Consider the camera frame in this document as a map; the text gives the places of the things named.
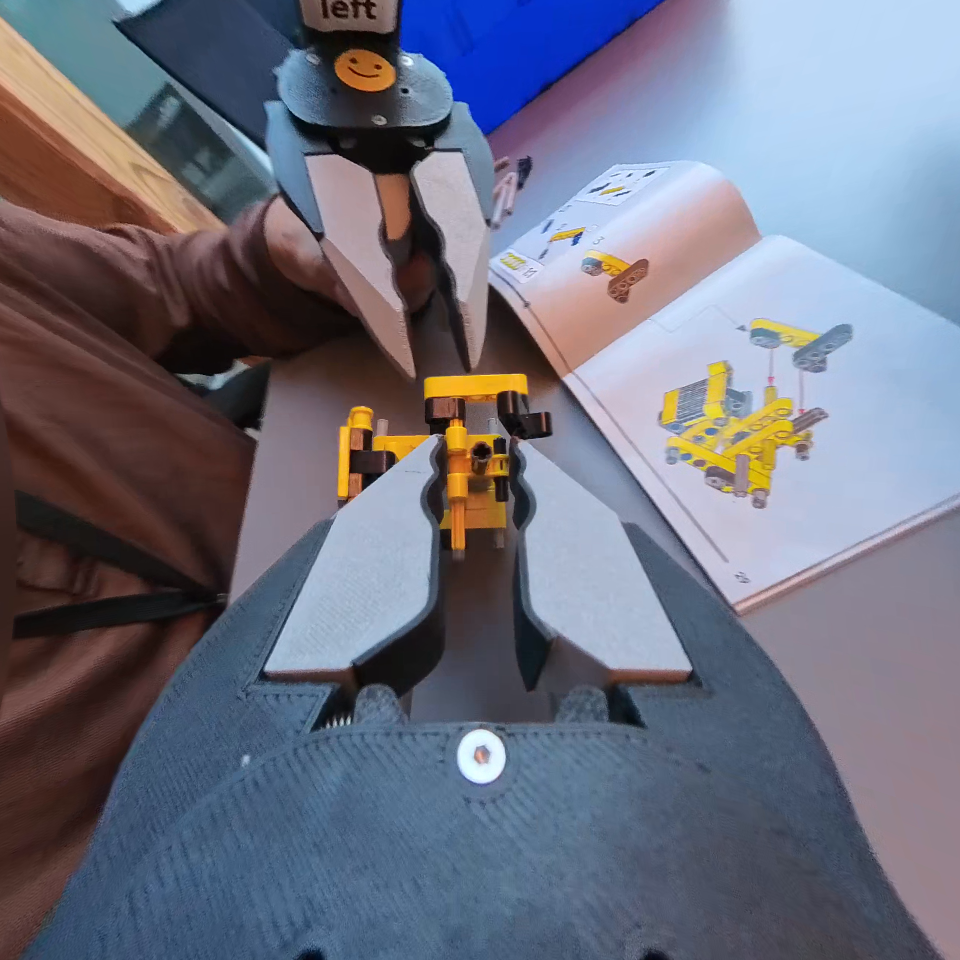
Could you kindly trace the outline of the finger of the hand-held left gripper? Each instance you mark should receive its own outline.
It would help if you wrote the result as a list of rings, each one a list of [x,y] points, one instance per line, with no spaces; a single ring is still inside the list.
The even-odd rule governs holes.
[[[385,241],[373,172],[337,153],[305,159],[322,224],[319,241],[370,338],[408,380],[416,378],[409,313]]]
[[[490,228],[461,151],[435,150],[411,173],[438,288],[465,372],[481,361],[488,320]]]

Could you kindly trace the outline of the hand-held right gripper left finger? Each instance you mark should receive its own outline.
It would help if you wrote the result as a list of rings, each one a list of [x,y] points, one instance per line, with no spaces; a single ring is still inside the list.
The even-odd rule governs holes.
[[[426,438],[332,519],[264,665],[267,678],[408,694],[445,650],[446,445]]]

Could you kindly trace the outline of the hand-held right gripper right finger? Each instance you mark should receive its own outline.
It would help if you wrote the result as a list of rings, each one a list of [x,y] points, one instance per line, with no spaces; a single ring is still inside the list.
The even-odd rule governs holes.
[[[525,690],[686,682],[688,653],[618,514],[525,440],[510,445],[510,488]]]

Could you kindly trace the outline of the yellow lego model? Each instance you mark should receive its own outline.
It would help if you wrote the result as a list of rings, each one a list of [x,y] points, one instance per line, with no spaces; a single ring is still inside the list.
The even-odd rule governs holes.
[[[465,555],[468,535],[489,534],[493,548],[506,546],[509,502],[507,440],[498,421],[486,433],[473,434],[466,425],[470,405],[491,403],[492,393],[445,395],[427,398],[428,433],[444,441],[443,515],[439,523],[458,559]],[[337,503],[342,508],[357,498],[427,439],[426,435],[393,435],[374,411],[352,407],[339,429]]]

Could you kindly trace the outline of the person's left forearm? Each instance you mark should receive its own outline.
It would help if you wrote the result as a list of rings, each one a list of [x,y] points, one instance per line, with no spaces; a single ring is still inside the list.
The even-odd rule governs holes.
[[[269,202],[225,230],[164,235],[2,201],[2,368],[138,353],[171,373],[214,374],[354,331],[354,316],[274,266],[263,236]]]

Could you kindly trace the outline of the tan lego pin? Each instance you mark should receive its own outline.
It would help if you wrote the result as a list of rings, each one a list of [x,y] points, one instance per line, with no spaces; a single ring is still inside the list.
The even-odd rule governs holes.
[[[501,227],[505,217],[512,214],[519,191],[519,173],[510,157],[503,156],[494,162],[494,174],[490,228],[495,232]]]

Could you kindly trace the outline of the lego instruction booklet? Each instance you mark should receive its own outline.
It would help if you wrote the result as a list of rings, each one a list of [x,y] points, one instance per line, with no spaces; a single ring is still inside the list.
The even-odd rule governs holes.
[[[958,325],[706,164],[608,168],[489,281],[738,611],[958,507]]]

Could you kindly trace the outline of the person's left hand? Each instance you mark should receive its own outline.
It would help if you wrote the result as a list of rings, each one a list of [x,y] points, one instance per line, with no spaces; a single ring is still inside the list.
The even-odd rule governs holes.
[[[280,195],[271,198],[266,206],[263,236],[273,266],[287,281],[360,318],[320,242]]]

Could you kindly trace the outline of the black box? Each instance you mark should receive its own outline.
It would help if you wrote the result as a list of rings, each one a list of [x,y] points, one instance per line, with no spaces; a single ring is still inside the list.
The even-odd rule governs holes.
[[[114,20],[179,85],[260,149],[276,70],[301,38],[297,1],[161,1]]]

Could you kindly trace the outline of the blue plastic bin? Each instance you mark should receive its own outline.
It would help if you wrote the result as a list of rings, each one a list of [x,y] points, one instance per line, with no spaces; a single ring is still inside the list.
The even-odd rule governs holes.
[[[446,75],[488,135],[659,1],[406,1],[401,45]]]

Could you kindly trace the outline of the wooden board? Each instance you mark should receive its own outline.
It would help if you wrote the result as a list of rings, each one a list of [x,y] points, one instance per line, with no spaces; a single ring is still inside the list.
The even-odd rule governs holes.
[[[225,226],[174,176],[1,21],[2,198],[92,227],[161,234]]]

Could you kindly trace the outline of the person's brown clothing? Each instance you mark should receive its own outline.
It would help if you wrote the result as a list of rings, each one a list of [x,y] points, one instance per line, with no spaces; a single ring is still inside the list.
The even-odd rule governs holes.
[[[253,442],[176,374],[250,352],[184,304],[97,281],[2,279],[14,487],[202,587],[227,586]],[[210,614],[13,643],[2,700],[2,958],[18,958],[79,866],[114,776]]]

